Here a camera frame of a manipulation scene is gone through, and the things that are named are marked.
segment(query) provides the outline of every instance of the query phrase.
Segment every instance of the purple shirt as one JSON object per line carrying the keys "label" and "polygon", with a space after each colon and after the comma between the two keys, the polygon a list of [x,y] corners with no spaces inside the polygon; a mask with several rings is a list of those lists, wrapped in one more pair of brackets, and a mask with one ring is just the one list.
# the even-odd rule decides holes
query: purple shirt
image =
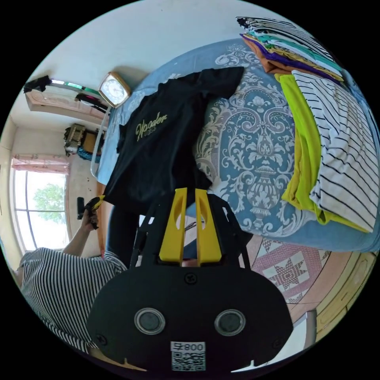
{"label": "purple shirt", "polygon": [[270,53],[260,43],[258,43],[258,42],[254,41],[254,40],[251,40],[251,39],[245,37],[243,34],[240,34],[240,35],[244,39],[246,39],[247,41],[253,42],[260,49],[261,53],[264,55],[264,57],[266,59],[270,59],[272,61],[277,61],[277,62],[280,62],[280,63],[282,63],[284,65],[291,66],[291,67],[294,67],[294,68],[300,68],[302,70],[307,70],[307,71],[312,72],[314,74],[317,74],[317,75],[319,75],[319,76],[321,76],[323,78],[332,80],[336,84],[340,84],[340,82],[338,80],[336,80],[335,78],[333,78],[331,75],[328,75],[324,71],[320,71],[320,70],[318,70],[318,69],[316,69],[316,68],[314,68],[312,66],[309,66],[306,63],[299,62],[299,61],[294,61],[292,59],[284,57],[283,55],[280,55],[280,54],[277,54],[277,53]]}

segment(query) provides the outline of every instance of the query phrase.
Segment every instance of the person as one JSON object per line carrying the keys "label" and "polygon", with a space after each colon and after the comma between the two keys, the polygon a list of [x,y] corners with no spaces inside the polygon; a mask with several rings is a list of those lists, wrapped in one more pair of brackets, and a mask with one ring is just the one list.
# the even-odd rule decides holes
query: person
{"label": "person", "polygon": [[[113,207],[108,222],[106,249],[102,256],[82,255],[96,214],[87,210],[70,243],[62,250],[39,248],[27,252],[14,273],[26,302],[44,325],[74,349],[111,364],[139,369],[113,362],[92,341],[86,321],[100,289],[113,277],[129,268],[139,216]],[[246,234],[247,243],[252,235]],[[196,261],[196,241],[184,248],[189,264]]]}

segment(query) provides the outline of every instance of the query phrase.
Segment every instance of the black pants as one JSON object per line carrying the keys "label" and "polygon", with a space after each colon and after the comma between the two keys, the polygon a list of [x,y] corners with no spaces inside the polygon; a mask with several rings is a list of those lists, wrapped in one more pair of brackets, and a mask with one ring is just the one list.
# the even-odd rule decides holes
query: black pants
{"label": "black pants", "polygon": [[[106,240],[106,251],[119,256],[120,260],[129,268],[133,244],[139,227],[139,215],[127,213],[124,210],[113,207],[108,222],[108,235]],[[252,239],[251,234],[244,232],[245,245]],[[183,250],[183,258],[197,258],[197,241],[193,240]]]}

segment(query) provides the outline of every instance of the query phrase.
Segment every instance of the yellow bracket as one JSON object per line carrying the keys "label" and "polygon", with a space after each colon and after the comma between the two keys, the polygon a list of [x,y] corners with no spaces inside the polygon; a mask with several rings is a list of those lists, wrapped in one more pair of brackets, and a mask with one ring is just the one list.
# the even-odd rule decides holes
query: yellow bracket
{"label": "yellow bracket", "polygon": [[[160,260],[182,264],[183,245],[185,240],[187,188],[176,189],[169,219],[163,237]],[[177,228],[177,219],[181,216],[180,226]]]}
{"label": "yellow bracket", "polygon": [[92,208],[91,208],[92,211],[96,211],[100,207],[100,205],[103,203],[104,197],[105,197],[104,195],[100,195],[98,197],[99,200],[98,200],[98,202],[96,202],[94,204],[94,206],[92,206]]}
{"label": "yellow bracket", "polygon": [[198,266],[219,262],[222,258],[219,240],[211,214],[207,191],[195,189],[195,205],[197,217],[197,253]]}

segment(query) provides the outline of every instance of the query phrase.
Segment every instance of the tree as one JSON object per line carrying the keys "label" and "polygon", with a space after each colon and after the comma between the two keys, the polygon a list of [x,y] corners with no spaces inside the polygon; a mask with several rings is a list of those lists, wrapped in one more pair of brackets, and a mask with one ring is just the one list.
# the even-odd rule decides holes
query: tree
{"label": "tree", "polygon": [[[65,209],[65,190],[62,186],[49,183],[43,189],[38,189],[34,194],[33,200],[36,202],[38,210],[64,210]],[[52,220],[58,224],[64,224],[65,213],[38,213],[42,219]]]}

